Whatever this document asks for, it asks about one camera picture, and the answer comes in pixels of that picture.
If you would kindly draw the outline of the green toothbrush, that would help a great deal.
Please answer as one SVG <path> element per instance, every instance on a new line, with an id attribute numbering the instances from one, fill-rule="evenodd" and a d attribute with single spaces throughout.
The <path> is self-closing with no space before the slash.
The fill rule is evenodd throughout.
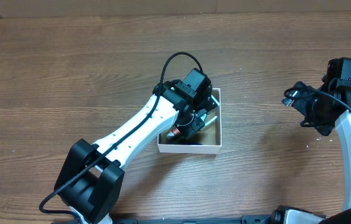
<path id="1" fill-rule="evenodd" d="M 219 115 L 220 114 L 219 101 L 213 95 L 210 97 L 210 100 L 211 100 L 212 104 L 215 106 L 215 108 L 206 115 L 204 129 L 208 129 L 211 126 L 213 126 L 215 124 L 215 122 L 217 121 L 217 119 L 220 117 L 220 115 Z"/>

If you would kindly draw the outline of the teal toothpaste tube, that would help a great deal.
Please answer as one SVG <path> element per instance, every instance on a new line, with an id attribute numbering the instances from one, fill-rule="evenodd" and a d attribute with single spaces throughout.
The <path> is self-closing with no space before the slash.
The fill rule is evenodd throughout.
<path id="1" fill-rule="evenodd" d="M 174 128 L 166 134 L 166 138 L 172 139 L 172 138 L 177 137 L 179 135 L 180 135 L 180 130 L 178 128 Z"/>

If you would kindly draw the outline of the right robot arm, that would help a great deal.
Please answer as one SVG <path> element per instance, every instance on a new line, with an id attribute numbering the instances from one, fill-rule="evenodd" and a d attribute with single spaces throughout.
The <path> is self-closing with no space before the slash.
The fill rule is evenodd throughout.
<path id="1" fill-rule="evenodd" d="M 315 89 L 296 82 L 284 91 L 282 103 L 292 106 L 304 119 L 303 128 L 314 128 L 328 136 L 336 131 L 342 150 L 345 195 L 342 211 L 331 217 L 281 205 L 267 219 L 267 223 L 351 223 L 351 58 L 329 61 L 323 84 Z"/>

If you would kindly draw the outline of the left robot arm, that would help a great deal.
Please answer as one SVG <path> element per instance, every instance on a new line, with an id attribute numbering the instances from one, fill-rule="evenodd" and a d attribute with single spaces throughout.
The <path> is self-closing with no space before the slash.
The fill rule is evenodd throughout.
<path id="1" fill-rule="evenodd" d="M 113 133 L 70 148 L 54 189 L 70 207 L 74 223 L 101 223 L 119 197 L 124 170 L 156 136 L 189 144 L 219 106 L 208 76 L 192 69 L 183 80 L 158 83 L 137 114 Z"/>

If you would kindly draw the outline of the white open cardboard box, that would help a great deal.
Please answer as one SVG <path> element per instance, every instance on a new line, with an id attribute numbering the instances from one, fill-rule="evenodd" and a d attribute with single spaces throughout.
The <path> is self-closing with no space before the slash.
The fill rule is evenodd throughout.
<path id="1" fill-rule="evenodd" d="M 220 89 L 214 89 L 213 96 L 218 99 L 220 96 Z M 157 146 L 159 151 L 174 154 L 217 154 L 222 146 L 221 107 L 219 112 L 220 117 L 213 126 L 199 131 L 190 139 L 183 139 L 180 136 L 167 139 L 166 134 L 170 130 L 176 128 L 176 124 L 171 124 L 168 130 L 164 131 L 157 137 Z M 187 123 L 190 121 L 191 117 L 192 111 L 186 115 Z"/>

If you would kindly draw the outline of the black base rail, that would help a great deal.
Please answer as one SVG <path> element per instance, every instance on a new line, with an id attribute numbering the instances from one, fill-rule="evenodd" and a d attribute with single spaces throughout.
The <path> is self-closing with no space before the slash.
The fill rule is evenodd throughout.
<path id="1" fill-rule="evenodd" d="M 242 215 L 240 218 L 198 218 L 137 220 L 135 218 L 111 219 L 108 215 L 99 224 L 282 224 L 284 217 L 280 212 L 271 215 Z"/>

